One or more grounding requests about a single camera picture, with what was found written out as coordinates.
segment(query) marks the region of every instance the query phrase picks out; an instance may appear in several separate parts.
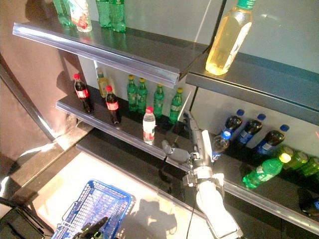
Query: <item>small water bottle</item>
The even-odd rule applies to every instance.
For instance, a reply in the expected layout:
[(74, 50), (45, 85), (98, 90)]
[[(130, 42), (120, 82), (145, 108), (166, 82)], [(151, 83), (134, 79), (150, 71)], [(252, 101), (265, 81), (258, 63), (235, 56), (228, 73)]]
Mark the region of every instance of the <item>small water bottle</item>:
[(218, 135), (213, 140), (213, 159), (212, 162), (215, 162), (222, 152), (229, 146), (229, 139), (231, 137), (231, 133), (228, 131), (224, 131), (221, 135)]
[(153, 114), (153, 107), (146, 107), (146, 113), (143, 117), (143, 131), (144, 141), (153, 145), (155, 138), (155, 116)]

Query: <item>water bottle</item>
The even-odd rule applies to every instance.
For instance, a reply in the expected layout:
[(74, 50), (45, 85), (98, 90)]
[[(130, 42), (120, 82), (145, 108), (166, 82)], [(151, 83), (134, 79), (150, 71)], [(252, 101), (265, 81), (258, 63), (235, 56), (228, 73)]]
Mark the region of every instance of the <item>water bottle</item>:
[(221, 135), (218, 135), (213, 139), (212, 162), (215, 162), (217, 159), (219, 159), (219, 156), (221, 155), (221, 153), (228, 148), (230, 137), (231, 137), (231, 133), (228, 131), (224, 131)]
[(238, 147), (245, 146), (252, 139), (252, 137), (261, 130), (263, 127), (261, 121), (263, 121), (265, 118), (266, 116), (264, 114), (259, 114), (257, 116), (258, 120), (251, 119), (247, 121), (245, 128), (237, 136)]
[(110, 0), (110, 14), (113, 30), (125, 32), (124, 0)]
[(239, 116), (243, 116), (244, 113), (245, 113), (244, 110), (239, 109), (236, 113), (238, 116), (228, 117), (228, 119), (226, 120), (226, 123), (225, 123), (225, 127), (224, 127), (222, 132), (228, 131), (228, 132), (230, 132), (230, 134), (233, 134), (233, 132), (235, 132), (235, 130), (238, 129), (239, 126), (241, 125), (241, 123), (243, 122), (243, 120)]
[(99, 13), (99, 24), (101, 27), (112, 27), (110, 18), (109, 0), (95, 0)]
[(243, 178), (243, 183), (247, 188), (257, 188), (260, 184), (278, 175), (284, 163), (291, 160), (290, 155), (283, 153), (277, 158), (272, 158), (264, 161), (254, 171), (247, 174)]
[(160, 118), (164, 105), (164, 91), (163, 85), (158, 84), (158, 87), (154, 93), (154, 115), (155, 118)]
[(146, 107), (146, 113), (143, 117), (143, 139), (146, 143), (153, 145), (155, 138), (155, 116), (153, 107)]
[(282, 132), (279, 132), (277, 130), (272, 130), (268, 132), (265, 138), (262, 141), (260, 141), (260, 143), (257, 144), (254, 148), (255, 152), (259, 155), (268, 154), (272, 147), (284, 141), (285, 135), (283, 134), (283, 132), (287, 132), (289, 130), (289, 126), (283, 124), (282, 126), (280, 126), (280, 130)]

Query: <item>green soda bottle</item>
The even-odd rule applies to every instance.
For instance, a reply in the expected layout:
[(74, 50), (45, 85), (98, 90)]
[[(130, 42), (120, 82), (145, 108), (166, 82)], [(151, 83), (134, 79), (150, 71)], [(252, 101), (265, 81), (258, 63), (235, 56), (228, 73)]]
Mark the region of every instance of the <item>green soda bottle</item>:
[(146, 109), (146, 100), (148, 96), (148, 90), (146, 89), (145, 86), (145, 79), (140, 78), (140, 85), (138, 88), (138, 112), (141, 114), (145, 114), (145, 109)]
[(134, 76), (129, 75), (129, 83), (128, 83), (128, 101), (129, 101), (129, 111), (135, 112), (138, 109), (138, 106), (136, 104), (136, 94), (138, 91), (138, 88), (136, 87), (134, 83)]
[(154, 94), (154, 115), (155, 118), (161, 117), (164, 105), (164, 91), (163, 85), (158, 84), (158, 87)]
[(68, 0), (53, 0), (53, 4), (55, 6), (60, 24), (64, 27), (75, 26), (71, 22), (71, 12)]
[(112, 27), (110, 18), (109, 0), (95, 0), (99, 13), (99, 24), (101, 27)]
[(124, 0), (110, 0), (110, 14), (113, 30), (125, 32)]
[(247, 188), (257, 188), (260, 184), (279, 174), (283, 168), (283, 163), (288, 163), (290, 160), (290, 155), (286, 153), (281, 154), (278, 158), (268, 159), (250, 174), (247, 174), (243, 178), (243, 183)]
[(181, 105), (183, 103), (182, 95), (183, 88), (178, 88), (176, 91), (176, 95), (173, 97), (170, 105), (170, 113), (169, 113), (169, 122), (177, 123), (178, 115), (181, 109)]

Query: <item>green bottle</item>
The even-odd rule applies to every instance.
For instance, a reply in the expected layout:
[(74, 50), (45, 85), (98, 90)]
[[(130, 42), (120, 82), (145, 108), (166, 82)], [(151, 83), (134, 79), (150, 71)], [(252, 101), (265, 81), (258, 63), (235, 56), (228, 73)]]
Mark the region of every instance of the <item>green bottle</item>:
[(147, 102), (148, 90), (145, 86), (145, 79), (140, 78), (140, 85), (138, 88), (138, 112), (141, 114), (145, 114), (146, 102)]
[(178, 115), (183, 103), (183, 98), (181, 93), (183, 93), (183, 88), (178, 88), (176, 95), (173, 97), (170, 105), (169, 122), (177, 123)]
[(134, 76), (129, 75), (129, 83), (128, 83), (128, 101), (129, 101), (129, 111), (135, 112), (138, 109), (137, 103), (136, 103), (136, 94), (138, 91), (138, 88), (136, 87), (134, 83)]
[(243, 183), (247, 188), (257, 188), (260, 184), (268, 181), (279, 174), (284, 163), (291, 160), (289, 154), (283, 153), (278, 158), (272, 158), (264, 161), (254, 171), (243, 178)]
[(154, 94), (154, 115), (155, 118), (161, 117), (164, 105), (164, 91), (163, 85), (158, 84), (158, 87)]

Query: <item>bottle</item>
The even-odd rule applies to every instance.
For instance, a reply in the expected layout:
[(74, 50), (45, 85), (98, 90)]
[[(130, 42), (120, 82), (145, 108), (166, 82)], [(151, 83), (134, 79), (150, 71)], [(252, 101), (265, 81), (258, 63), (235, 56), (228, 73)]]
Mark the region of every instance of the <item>bottle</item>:
[(53, 0), (59, 22), (64, 27), (73, 27), (70, 6), (67, 0)]
[(205, 69), (214, 75), (225, 74), (243, 43), (251, 25), (255, 0), (238, 0), (222, 18)]
[(155, 118), (160, 118), (164, 105), (164, 91), (163, 85), (158, 84), (158, 87), (154, 93), (154, 115)]
[(140, 78), (140, 85), (138, 88), (138, 112), (141, 114), (145, 114), (146, 101), (148, 96), (148, 90), (145, 86), (145, 79)]
[(101, 27), (112, 27), (110, 18), (109, 0), (95, 0), (99, 13), (99, 24)]
[(71, 10), (71, 20), (76, 25), (78, 31), (92, 31), (92, 23), (86, 0), (68, 0), (68, 2)]
[(129, 75), (129, 83), (127, 86), (127, 90), (128, 90), (129, 111), (136, 112), (138, 109), (137, 102), (136, 102), (138, 88), (136, 87), (134, 83), (133, 75)]
[(296, 170), (303, 166), (305, 163), (308, 163), (308, 160), (308, 156), (305, 153), (301, 151), (297, 152), (292, 156), (291, 161), (284, 165), (284, 169)]
[(183, 103), (182, 98), (183, 88), (178, 88), (176, 95), (173, 97), (170, 105), (169, 122), (177, 123), (180, 109)]
[(257, 116), (258, 120), (251, 119), (247, 121), (245, 128), (237, 136), (238, 146), (245, 146), (251, 140), (251, 138), (262, 129), (263, 125), (261, 121), (263, 121), (265, 118), (266, 116), (264, 114), (259, 114)]
[[(280, 130), (282, 132), (287, 132), (289, 130), (289, 126), (286, 124), (283, 124), (282, 126), (280, 126)], [(269, 150), (272, 147), (284, 141), (285, 135), (282, 132), (279, 132), (277, 130), (272, 130), (268, 132), (265, 138), (259, 144), (257, 144), (256, 147), (254, 148), (255, 152), (261, 155), (268, 154)]]
[(83, 109), (90, 113), (93, 111), (93, 106), (90, 101), (90, 95), (88, 92), (88, 89), (86, 88), (86, 85), (81, 81), (79, 74), (73, 74), (74, 79), (74, 88), (75, 92), (80, 99), (80, 101), (83, 103)]
[(96, 68), (96, 74), (98, 75), (98, 85), (102, 98), (106, 97), (106, 87), (108, 85), (108, 80), (104, 77), (103, 70), (101, 67)]
[(311, 202), (300, 205), (300, 209), (307, 213), (308, 216), (319, 216), (319, 198), (315, 198)]
[(319, 158), (312, 157), (308, 163), (298, 169), (298, 172), (305, 177), (309, 177), (319, 172)]
[(119, 103), (118, 103), (118, 99), (116, 98), (112, 90), (113, 90), (112, 86), (106, 87), (106, 91), (107, 91), (106, 105), (111, 114), (112, 123), (120, 123), (121, 117), (119, 113)]
[(228, 117), (228, 119), (226, 120), (226, 123), (225, 123), (225, 127), (222, 130), (222, 132), (228, 131), (228, 132), (230, 132), (230, 134), (233, 134), (233, 132), (235, 132), (236, 129), (238, 129), (239, 126), (241, 125), (241, 123), (243, 122), (243, 120), (239, 116), (243, 116), (244, 113), (245, 113), (244, 110), (239, 109), (236, 113), (238, 116)]
[(146, 113), (143, 117), (143, 139), (146, 143), (153, 145), (155, 139), (155, 116), (153, 107), (146, 107)]
[(113, 30), (125, 32), (124, 0), (110, 0), (110, 14)]
[(224, 131), (221, 135), (218, 135), (213, 140), (213, 159), (212, 162), (215, 162), (219, 159), (219, 156), (225, 149), (229, 146), (229, 139), (231, 137), (230, 132)]
[(288, 163), (290, 160), (291, 157), (286, 153), (281, 154), (277, 158), (268, 159), (254, 171), (247, 174), (243, 178), (243, 183), (247, 188), (257, 188), (260, 184), (279, 174), (283, 168), (283, 164)]

